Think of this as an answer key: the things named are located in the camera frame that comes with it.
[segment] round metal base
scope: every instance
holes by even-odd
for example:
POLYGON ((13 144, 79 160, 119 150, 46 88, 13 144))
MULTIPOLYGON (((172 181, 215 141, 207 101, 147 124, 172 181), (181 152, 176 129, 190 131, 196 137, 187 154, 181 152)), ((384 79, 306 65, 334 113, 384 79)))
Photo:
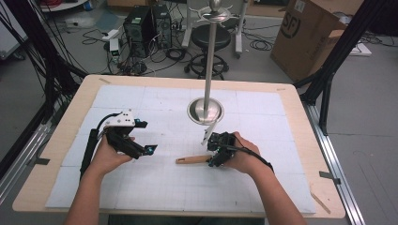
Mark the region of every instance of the round metal base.
POLYGON ((224 109, 221 103, 213 98, 208 100, 207 116, 205 116, 205 99, 199 97, 188 105, 188 116, 199 125, 211 125, 222 120, 224 109))

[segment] human arm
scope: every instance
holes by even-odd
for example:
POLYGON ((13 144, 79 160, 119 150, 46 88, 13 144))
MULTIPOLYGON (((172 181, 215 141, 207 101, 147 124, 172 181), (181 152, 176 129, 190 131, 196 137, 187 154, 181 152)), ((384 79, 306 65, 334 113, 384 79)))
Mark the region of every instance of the human arm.
POLYGON ((119 155, 102 137, 96 155, 85 171, 64 224, 99 224, 100 185, 106 173, 131 160, 119 155))
MULTIPOLYGON (((236 147, 246 147, 260 155, 256 145, 242 138, 238 132, 234 134, 237 137, 236 147)), ((246 173, 253 179, 267 212, 269 224, 306 224, 302 214, 284 191, 272 169, 258 158, 237 151, 234 157, 226 161, 224 165, 246 173)))

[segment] stool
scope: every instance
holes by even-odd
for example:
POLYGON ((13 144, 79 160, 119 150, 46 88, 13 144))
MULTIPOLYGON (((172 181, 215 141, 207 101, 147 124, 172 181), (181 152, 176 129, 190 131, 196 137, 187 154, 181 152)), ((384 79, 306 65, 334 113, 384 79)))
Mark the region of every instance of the stool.
MULTIPOLYGON (((208 35, 210 33, 210 25, 201 25, 192 30, 191 40, 192 42, 201 48, 202 53, 194 56, 188 65, 184 67, 186 73, 192 70, 198 75, 198 79, 206 76, 207 70, 207 49, 208 49, 208 35)), ((216 40, 214 44, 214 52, 223 49, 231 42, 231 34, 224 28, 217 25, 216 40)), ((229 67, 226 62, 214 54, 213 61, 213 74, 212 76, 220 76, 224 80, 222 73, 228 71, 229 67)))

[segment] human hand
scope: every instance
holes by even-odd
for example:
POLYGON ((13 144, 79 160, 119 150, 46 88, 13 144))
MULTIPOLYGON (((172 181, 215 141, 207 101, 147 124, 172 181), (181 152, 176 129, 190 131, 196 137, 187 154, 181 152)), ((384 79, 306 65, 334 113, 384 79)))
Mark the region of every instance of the human hand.
POLYGON ((114 148, 108 144, 106 135, 102 136, 102 140, 97 148, 96 155, 91 161, 88 170, 104 176, 106 173, 116 169, 121 164, 132 160, 132 157, 118 154, 114 148))
MULTIPOLYGON (((234 135, 236 137, 235 147, 248 148, 254 151, 254 153, 256 153, 258 156, 260 156, 260 150, 254 143, 242 138, 237 131, 234 132, 234 135)), ((251 174, 253 170, 255 170, 257 165, 259 165, 259 162, 261 165, 263 164, 256 157, 253 157, 242 151, 236 151, 234 156, 224 163, 224 166, 237 169, 242 173, 251 174)))

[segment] person's right hand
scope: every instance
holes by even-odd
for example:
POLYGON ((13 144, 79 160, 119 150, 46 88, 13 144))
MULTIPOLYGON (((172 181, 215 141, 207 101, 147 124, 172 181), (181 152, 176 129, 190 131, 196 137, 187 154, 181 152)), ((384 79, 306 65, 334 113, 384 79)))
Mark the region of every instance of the person's right hand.
MULTIPOLYGON (((260 156, 260 150, 254 143, 242 138, 237 131, 234 132, 234 135, 237 137, 235 140, 235 147, 245 147, 260 156)), ((224 163, 224 166, 237 169, 238 171, 247 173, 248 175, 250 175, 258 165, 263 166, 264 164, 258 160, 258 158, 242 151, 236 151, 234 156, 224 163)))

